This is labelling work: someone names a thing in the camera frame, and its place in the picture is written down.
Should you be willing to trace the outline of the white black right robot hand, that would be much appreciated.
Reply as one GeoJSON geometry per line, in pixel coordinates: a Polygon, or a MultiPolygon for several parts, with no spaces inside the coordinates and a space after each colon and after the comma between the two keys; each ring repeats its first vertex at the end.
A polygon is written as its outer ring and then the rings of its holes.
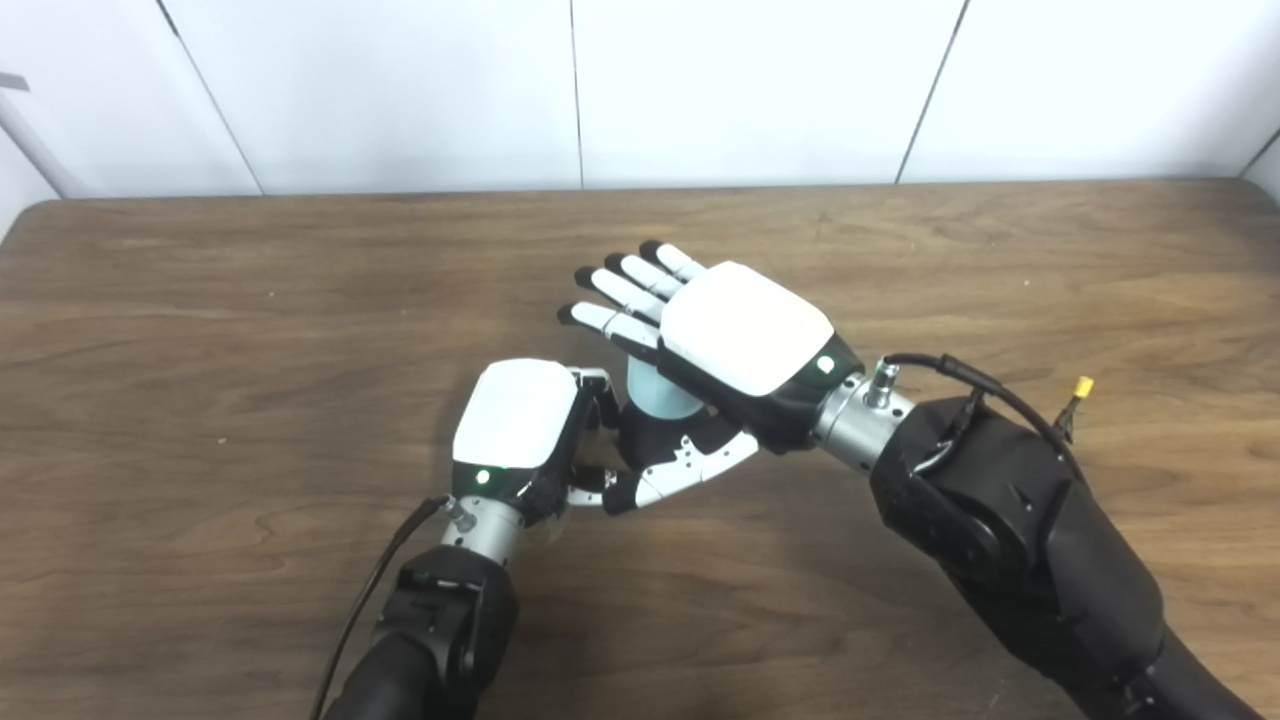
{"type": "Polygon", "coordinates": [[[698,402],[694,428],[605,486],[612,516],[713,479],[760,448],[812,448],[823,404],[865,370],[820,309],[741,263],[704,266],[649,241],[575,279],[604,302],[566,304],[558,322],[602,336],[698,402]]]}

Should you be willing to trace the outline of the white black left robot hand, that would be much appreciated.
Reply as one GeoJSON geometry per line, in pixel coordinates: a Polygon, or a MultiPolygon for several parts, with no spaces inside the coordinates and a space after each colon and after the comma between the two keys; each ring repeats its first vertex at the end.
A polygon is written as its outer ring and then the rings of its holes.
{"type": "Polygon", "coordinates": [[[600,506],[618,473],[579,460],[590,433],[620,429],[608,372],[516,357],[485,368],[452,442],[451,493],[495,501],[525,527],[600,506]]]}

